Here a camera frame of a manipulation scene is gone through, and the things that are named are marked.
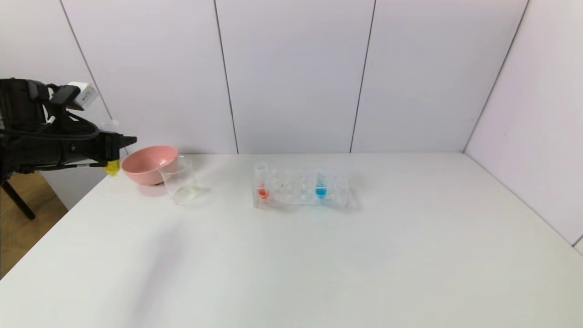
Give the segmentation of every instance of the glass beaker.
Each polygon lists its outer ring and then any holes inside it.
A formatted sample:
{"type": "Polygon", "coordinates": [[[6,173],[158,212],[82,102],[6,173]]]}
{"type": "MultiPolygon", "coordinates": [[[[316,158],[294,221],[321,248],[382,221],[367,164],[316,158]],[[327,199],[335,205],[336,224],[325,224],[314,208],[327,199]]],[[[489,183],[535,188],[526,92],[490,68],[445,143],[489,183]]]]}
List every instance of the glass beaker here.
{"type": "Polygon", "coordinates": [[[199,188],[194,176],[192,163],[186,157],[178,155],[176,165],[167,165],[158,168],[162,175],[166,190],[175,204],[186,203],[196,198],[199,188]]]}

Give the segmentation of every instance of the yellow object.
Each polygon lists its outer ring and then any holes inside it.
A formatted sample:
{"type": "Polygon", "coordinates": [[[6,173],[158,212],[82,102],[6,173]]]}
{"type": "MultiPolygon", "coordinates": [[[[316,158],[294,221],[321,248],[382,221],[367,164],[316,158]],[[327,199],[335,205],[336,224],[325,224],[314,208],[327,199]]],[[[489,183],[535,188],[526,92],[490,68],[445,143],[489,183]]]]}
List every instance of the yellow object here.
{"type": "Polygon", "coordinates": [[[104,167],[103,170],[110,176],[117,176],[117,173],[120,171],[120,160],[118,159],[107,162],[107,166],[104,167]]]}

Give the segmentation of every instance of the red liquid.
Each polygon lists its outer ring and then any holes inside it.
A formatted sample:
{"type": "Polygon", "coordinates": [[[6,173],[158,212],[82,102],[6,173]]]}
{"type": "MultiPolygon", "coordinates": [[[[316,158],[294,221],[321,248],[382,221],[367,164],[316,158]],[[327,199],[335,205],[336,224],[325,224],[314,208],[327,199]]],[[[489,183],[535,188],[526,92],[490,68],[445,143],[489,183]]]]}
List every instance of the red liquid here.
{"type": "Polygon", "coordinates": [[[269,196],[269,192],[265,190],[264,185],[260,185],[259,188],[257,188],[257,193],[261,199],[266,199],[267,196],[269,196]]]}

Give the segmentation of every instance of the white table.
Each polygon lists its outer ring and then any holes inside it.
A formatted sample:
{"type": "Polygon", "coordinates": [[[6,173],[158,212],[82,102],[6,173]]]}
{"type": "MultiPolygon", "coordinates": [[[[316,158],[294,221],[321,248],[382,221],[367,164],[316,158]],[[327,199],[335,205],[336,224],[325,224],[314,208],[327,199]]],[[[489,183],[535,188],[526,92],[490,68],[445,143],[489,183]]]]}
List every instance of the white table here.
{"type": "Polygon", "coordinates": [[[583,257],[465,155],[197,155],[209,192],[108,177],[0,281],[0,326],[582,327],[583,257]],[[252,206],[252,164],[350,173],[252,206]]]}

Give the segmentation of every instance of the black tripod leg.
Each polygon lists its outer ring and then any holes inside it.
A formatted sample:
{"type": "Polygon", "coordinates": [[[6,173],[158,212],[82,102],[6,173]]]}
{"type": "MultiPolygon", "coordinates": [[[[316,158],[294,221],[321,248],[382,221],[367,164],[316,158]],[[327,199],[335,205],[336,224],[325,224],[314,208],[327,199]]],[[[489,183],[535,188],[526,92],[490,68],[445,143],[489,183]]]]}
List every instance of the black tripod leg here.
{"type": "Polygon", "coordinates": [[[8,182],[2,184],[2,189],[4,189],[6,194],[8,194],[8,197],[10,197],[12,201],[14,201],[16,206],[20,208],[22,213],[24,213],[29,220],[34,219],[35,217],[34,212],[30,209],[28,205],[26,205],[26,203],[22,200],[22,198],[20,198],[16,190],[14,190],[14,188],[12,188],[12,186],[8,182]]]}

